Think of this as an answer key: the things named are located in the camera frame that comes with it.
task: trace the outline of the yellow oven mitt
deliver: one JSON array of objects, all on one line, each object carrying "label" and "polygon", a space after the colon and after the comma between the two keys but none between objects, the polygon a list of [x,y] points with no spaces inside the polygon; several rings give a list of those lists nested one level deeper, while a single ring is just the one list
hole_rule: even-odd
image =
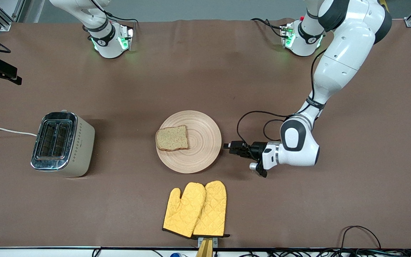
[{"label": "yellow oven mitt", "polygon": [[221,181],[205,186],[206,196],[201,215],[193,231],[195,237],[227,237],[225,233],[226,188]]},{"label": "yellow oven mitt", "polygon": [[206,198],[202,184],[190,182],[183,195],[179,188],[171,191],[164,217],[163,230],[190,238]]}]

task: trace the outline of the bread slice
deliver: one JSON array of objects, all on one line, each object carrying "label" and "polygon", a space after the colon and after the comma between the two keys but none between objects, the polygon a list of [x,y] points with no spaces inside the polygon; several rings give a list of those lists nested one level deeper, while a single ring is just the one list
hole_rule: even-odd
[{"label": "bread slice", "polygon": [[186,126],[165,127],[156,132],[156,147],[161,151],[186,150],[189,148]]}]

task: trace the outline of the wooden plate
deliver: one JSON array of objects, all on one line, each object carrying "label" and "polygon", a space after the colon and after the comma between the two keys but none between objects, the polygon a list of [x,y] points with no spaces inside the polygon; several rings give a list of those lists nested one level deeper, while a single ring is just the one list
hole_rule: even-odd
[{"label": "wooden plate", "polygon": [[176,127],[186,125],[188,150],[172,152],[156,148],[161,161],[169,168],[180,173],[195,173],[207,168],[215,161],[222,148],[222,134],[215,121],[197,111],[182,111],[171,115],[161,125]]}]

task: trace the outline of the table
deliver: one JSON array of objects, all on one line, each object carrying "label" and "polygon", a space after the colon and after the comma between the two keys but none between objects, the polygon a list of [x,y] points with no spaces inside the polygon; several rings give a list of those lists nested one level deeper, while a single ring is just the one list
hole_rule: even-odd
[{"label": "table", "polygon": [[[197,110],[224,142],[237,140],[245,112],[301,106],[313,56],[282,49],[260,23],[213,20],[139,23],[134,51],[106,60],[81,26],[16,23],[0,35],[12,50],[0,57],[23,78],[0,80],[0,127],[36,133],[45,114],[67,109],[96,129],[80,178],[35,171],[34,137],[0,131],[0,246],[194,246],[161,230],[169,192],[221,180],[231,235],[221,247],[336,247],[344,227],[361,225],[385,248],[411,248],[411,28],[402,20],[328,101],[313,131],[316,166],[278,166],[266,179],[225,151],[206,171],[177,174],[158,158],[155,132]],[[248,117],[243,136],[264,140],[271,118]],[[279,124],[268,129],[276,137]],[[375,243],[350,231],[345,246]]]}]

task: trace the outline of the toaster power cord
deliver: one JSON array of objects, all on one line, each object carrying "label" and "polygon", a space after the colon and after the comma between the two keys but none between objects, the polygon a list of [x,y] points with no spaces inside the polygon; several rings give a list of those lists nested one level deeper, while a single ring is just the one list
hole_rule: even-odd
[{"label": "toaster power cord", "polygon": [[36,134],[33,134],[33,133],[28,133],[28,132],[20,132],[20,131],[14,131],[14,130],[7,130],[7,129],[2,128],[2,127],[0,127],[0,130],[4,130],[4,131],[7,131],[7,132],[11,132],[11,133],[24,134],[24,135],[31,135],[31,136],[35,136],[35,137],[37,137],[37,135],[36,135]]}]

